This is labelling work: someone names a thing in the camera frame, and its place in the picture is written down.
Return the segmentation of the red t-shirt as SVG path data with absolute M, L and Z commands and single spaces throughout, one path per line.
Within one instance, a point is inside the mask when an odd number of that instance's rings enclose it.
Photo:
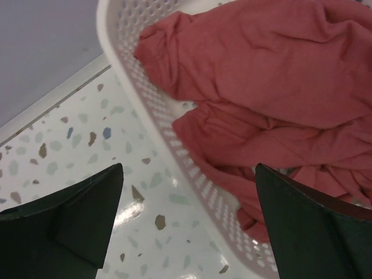
M 371 9 L 356 1 L 233 1 L 146 27 L 149 80 L 196 108 L 174 132 L 235 196 L 252 238 L 269 236 L 253 168 L 371 205 Z

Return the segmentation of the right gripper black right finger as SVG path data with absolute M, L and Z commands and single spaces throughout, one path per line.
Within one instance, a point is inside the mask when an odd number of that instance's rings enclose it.
M 280 278 L 371 278 L 371 210 L 264 165 L 257 194 Z

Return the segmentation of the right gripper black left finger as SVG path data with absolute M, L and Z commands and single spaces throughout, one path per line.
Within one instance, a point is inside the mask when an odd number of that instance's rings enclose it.
M 1 278 L 95 278 L 124 183 L 120 163 L 1 211 Z

